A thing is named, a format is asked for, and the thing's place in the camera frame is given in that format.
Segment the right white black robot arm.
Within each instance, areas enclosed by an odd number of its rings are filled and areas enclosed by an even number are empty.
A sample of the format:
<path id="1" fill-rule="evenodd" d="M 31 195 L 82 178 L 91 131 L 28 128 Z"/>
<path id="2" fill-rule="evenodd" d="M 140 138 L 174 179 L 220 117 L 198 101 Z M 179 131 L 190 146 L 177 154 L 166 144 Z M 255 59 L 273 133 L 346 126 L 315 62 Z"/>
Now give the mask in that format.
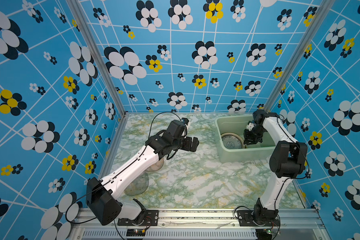
<path id="1" fill-rule="evenodd" d="M 305 170 L 308 150 L 305 143 L 298 142 L 288 132 L 278 114 L 256 110 L 244 130 L 244 144 L 261 143 L 264 133 L 270 134 L 276 146 L 269 159 L 270 180 L 254 206 L 254 219 L 261 224 L 274 221 L 278 216 L 286 188 Z"/>

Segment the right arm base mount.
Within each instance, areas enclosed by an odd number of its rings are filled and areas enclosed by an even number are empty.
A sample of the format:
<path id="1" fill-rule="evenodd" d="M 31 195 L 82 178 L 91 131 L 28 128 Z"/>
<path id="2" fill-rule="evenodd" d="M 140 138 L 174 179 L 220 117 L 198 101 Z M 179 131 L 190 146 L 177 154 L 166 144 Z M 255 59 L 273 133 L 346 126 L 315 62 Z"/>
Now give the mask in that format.
<path id="1" fill-rule="evenodd" d="M 239 221 L 241 227 L 279 227 L 279 219 L 255 218 L 254 212 L 250 210 L 236 210 L 234 216 Z"/>

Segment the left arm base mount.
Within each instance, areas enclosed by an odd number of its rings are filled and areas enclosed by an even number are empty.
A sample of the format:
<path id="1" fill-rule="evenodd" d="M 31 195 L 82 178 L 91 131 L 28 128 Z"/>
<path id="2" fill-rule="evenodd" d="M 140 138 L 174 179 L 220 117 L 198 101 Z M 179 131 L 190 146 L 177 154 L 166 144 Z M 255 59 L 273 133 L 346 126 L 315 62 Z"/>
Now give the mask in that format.
<path id="1" fill-rule="evenodd" d="M 157 226 L 159 219 L 159 210 L 143 210 L 135 219 L 119 218 L 118 226 L 136 226 L 148 227 Z"/>

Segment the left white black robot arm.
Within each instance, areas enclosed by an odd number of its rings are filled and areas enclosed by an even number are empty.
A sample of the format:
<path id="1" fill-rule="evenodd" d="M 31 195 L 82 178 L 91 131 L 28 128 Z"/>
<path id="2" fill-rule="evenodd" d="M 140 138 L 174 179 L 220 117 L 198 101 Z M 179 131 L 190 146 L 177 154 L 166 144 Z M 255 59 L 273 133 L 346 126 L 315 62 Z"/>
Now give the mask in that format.
<path id="1" fill-rule="evenodd" d="M 196 137 L 188 137 L 189 120 L 173 120 L 165 130 L 148 138 L 144 146 L 119 169 L 101 178 L 92 178 L 87 183 L 86 204 L 101 225 L 115 219 L 128 219 L 139 225 L 146 215 L 146 208 L 137 199 L 120 200 L 126 188 L 146 169 L 166 157 L 170 159 L 182 150 L 195 152 L 199 145 Z"/>

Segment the greenish glass plate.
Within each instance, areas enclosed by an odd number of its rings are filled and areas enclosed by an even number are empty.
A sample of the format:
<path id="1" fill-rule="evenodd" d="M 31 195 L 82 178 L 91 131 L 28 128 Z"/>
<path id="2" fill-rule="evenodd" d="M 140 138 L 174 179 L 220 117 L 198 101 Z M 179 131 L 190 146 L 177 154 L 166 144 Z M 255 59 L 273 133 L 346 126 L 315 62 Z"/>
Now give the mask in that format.
<path id="1" fill-rule="evenodd" d="M 149 186 L 149 175 L 146 172 L 140 174 L 135 180 L 133 180 L 124 193 L 128 196 L 136 196 L 144 193 Z"/>

